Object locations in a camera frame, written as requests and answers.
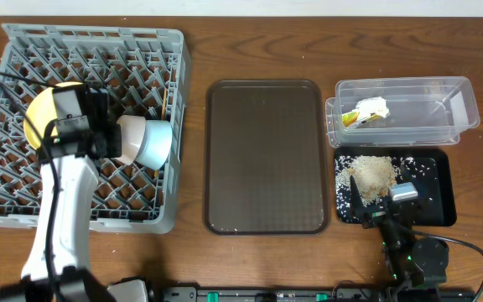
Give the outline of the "cooked rice pile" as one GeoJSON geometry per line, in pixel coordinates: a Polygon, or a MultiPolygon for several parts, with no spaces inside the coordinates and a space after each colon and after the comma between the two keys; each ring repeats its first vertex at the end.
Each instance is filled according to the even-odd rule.
{"type": "Polygon", "coordinates": [[[339,155],[335,159],[335,196],[339,213],[351,208],[351,177],[356,182],[363,206],[378,204],[388,196],[392,185],[405,180],[405,169],[412,178],[420,179],[434,172],[435,164],[424,164],[413,157],[350,156],[339,155]]]}

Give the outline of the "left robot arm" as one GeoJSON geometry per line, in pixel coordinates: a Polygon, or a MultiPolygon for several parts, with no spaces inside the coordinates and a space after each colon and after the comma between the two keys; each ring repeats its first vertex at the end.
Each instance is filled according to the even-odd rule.
{"type": "Polygon", "coordinates": [[[43,195],[34,244],[18,283],[0,301],[112,301],[91,273],[91,203],[99,162],[122,153],[121,127],[108,114],[106,90],[78,82],[52,86],[24,114],[29,142],[38,141],[43,195]]]}

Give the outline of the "colourful snack wrapper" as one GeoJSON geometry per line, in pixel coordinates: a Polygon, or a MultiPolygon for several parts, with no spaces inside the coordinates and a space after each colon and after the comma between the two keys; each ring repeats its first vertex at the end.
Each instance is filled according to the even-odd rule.
{"type": "Polygon", "coordinates": [[[378,118],[379,116],[377,116],[375,113],[362,116],[361,112],[358,110],[353,110],[351,112],[342,114],[342,122],[345,128],[358,128],[360,125],[377,120],[378,118]]]}

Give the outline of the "pink white bowl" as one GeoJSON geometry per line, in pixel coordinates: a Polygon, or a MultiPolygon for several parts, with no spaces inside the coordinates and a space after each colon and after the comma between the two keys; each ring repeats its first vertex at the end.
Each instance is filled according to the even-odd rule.
{"type": "Polygon", "coordinates": [[[122,115],[117,120],[121,127],[121,155],[117,160],[130,165],[138,156],[145,134],[145,117],[122,115]]]}

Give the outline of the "white tissue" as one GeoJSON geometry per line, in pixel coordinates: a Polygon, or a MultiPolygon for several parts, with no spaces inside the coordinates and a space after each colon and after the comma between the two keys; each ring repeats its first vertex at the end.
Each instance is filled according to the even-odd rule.
{"type": "Polygon", "coordinates": [[[367,98],[357,102],[356,110],[358,111],[357,119],[364,121],[375,116],[378,118],[386,118],[389,116],[389,108],[387,107],[387,100],[383,97],[377,96],[367,98]]]}

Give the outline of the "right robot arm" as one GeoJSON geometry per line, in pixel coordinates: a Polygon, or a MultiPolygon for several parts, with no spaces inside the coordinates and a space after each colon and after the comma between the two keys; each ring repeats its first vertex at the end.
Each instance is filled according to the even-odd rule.
{"type": "Polygon", "coordinates": [[[365,229],[379,230],[387,269],[393,281],[371,300],[440,301],[439,285],[447,280],[449,247],[432,237],[417,239],[413,223],[427,200],[412,182],[393,185],[383,201],[365,206],[350,177],[352,214],[365,229]]]}

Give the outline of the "light blue bowl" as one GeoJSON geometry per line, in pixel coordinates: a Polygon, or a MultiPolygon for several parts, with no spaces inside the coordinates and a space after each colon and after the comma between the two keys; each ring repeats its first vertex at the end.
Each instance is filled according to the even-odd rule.
{"type": "Polygon", "coordinates": [[[169,156],[172,141],[173,129],[168,121],[147,120],[135,161],[150,169],[160,169],[169,156]]]}

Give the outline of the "wooden chopstick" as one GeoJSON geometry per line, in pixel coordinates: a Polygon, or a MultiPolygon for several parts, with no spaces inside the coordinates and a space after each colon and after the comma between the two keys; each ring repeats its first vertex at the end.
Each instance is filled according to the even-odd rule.
{"type": "MultiPolygon", "coordinates": [[[[161,107],[161,116],[160,116],[160,119],[162,121],[165,120],[165,116],[166,116],[168,94],[169,94],[168,88],[164,88],[164,96],[163,96],[162,107],[161,107]]],[[[154,171],[154,178],[157,178],[158,175],[159,175],[159,170],[155,170],[154,171]]]]}

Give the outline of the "yellow round plate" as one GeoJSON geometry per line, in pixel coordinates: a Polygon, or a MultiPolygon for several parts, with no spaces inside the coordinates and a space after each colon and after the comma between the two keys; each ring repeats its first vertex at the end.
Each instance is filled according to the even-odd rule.
{"type": "Polygon", "coordinates": [[[54,88],[49,87],[40,92],[29,104],[26,117],[31,123],[25,121],[23,123],[23,130],[28,143],[35,151],[40,151],[45,128],[53,120],[55,120],[55,125],[51,133],[52,138],[59,136],[59,130],[66,135],[83,131],[88,125],[85,116],[58,118],[57,112],[60,109],[63,110],[63,115],[66,115],[65,110],[67,108],[73,107],[80,110],[77,93],[75,96],[70,97],[70,105],[62,103],[62,101],[68,99],[70,95],[69,90],[72,90],[74,86],[82,86],[82,83],[75,81],[59,83],[57,87],[63,87],[63,96],[57,92],[56,102],[54,102],[53,98],[54,88]]]}

